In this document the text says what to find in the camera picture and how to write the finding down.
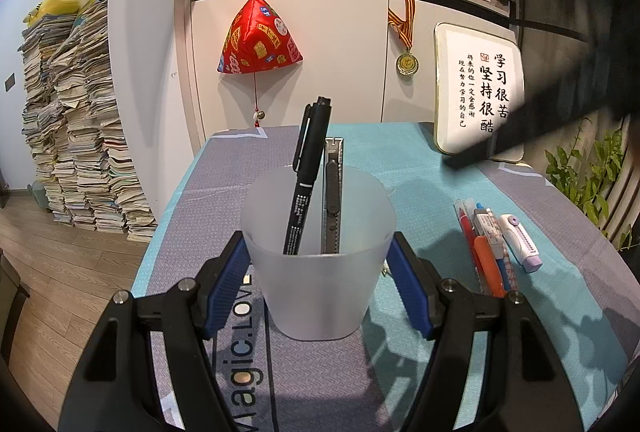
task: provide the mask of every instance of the yellow stuffed toy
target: yellow stuffed toy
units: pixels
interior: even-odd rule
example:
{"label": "yellow stuffed toy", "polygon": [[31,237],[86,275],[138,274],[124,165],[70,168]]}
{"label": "yellow stuffed toy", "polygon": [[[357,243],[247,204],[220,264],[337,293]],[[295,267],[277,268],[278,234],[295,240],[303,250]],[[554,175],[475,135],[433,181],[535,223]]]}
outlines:
{"label": "yellow stuffed toy", "polygon": [[23,23],[31,27],[40,18],[46,14],[50,15],[68,15],[71,13],[77,13],[78,9],[82,6],[81,0],[44,0],[23,20]]}

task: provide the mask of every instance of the gold medal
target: gold medal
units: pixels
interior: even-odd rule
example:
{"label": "gold medal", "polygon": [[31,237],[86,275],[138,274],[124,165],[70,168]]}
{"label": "gold medal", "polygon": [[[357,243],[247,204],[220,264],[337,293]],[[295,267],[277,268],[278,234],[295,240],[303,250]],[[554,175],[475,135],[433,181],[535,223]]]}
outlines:
{"label": "gold medal", "polygon": [[404,7],[406,20],[402,20],[389,9],[388,22],[398,32],[400,40],[406,47],[406,51],[396,61],[396,68],[402,76],[413,76],[418,72],[418,59],[411,54],[414,43],[415,0],[404,0]]}
{"label": "gold medal", "polygon": [[418,72],[418,60],[410,52],[404,52],[398,56],[396,61],[396,68],[398,72],[403,76],[413,76]]}

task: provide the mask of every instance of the metal screw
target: metal screw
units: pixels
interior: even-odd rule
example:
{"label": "metal screw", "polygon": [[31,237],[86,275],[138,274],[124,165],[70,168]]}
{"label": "metal screw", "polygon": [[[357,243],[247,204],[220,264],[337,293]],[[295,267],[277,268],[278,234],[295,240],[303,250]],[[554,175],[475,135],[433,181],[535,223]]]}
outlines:
{"label": "metal screw", "polygon": [[124,304],[127,300],[129,300],[129,293],[127,293],[126,291],[118,291],[113,296],[113,301],[116,304]]}
{"label": "metal screw", "polygon": [[456,289],[458,289],[458,281],[453,278],[445,278],[440,285],[447,293],[453,293]]}
{"label": "metal screw", "polygon": [[514,304],[524,304],[525,298],[520,291],[509,291],[509,300]]}
{"label": "metal screw", "polygon": [[194,287],[196,287],[196,281],[193,278],[183,278],[178,282],[180,291],[191,291]]}

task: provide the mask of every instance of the pencil cup on shelf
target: pencil cup on shelf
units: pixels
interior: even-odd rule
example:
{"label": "pencil cup on shelf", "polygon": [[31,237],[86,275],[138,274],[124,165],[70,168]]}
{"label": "pencil cup on shelf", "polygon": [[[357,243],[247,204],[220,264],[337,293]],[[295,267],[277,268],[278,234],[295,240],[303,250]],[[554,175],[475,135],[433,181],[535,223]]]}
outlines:
{"label": "pencil cup on shelf", "polygon": [[362,323],[396,230],[396,213],[375,177],[344,167],[340,253],[321,255],[322,175],[316,180],[299,255],[283,255],[296,184],[291,167],[249,188],[244,233],[273,322],[296,340],[336,340]]}

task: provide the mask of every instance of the orange pen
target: orange pen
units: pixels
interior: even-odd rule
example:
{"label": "orange pen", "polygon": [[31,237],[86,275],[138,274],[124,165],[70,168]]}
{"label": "orange pen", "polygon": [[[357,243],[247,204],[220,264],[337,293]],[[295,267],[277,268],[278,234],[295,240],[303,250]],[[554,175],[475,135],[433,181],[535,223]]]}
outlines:
{"label": "orange pen", "polygon": [[507,291],[504,290],[502,276],[500,275],[500,270],[498,269],[498,265],[495,261],[494,252],[491,251],[489,241],[484,235],[476,237],[474,240],[474,249],[476,250],[476,253],[478,253],[478,260],[482,265],[482,272],[484,273],[484,278],[489,285],[491,294],[494,297],[503,298]]}

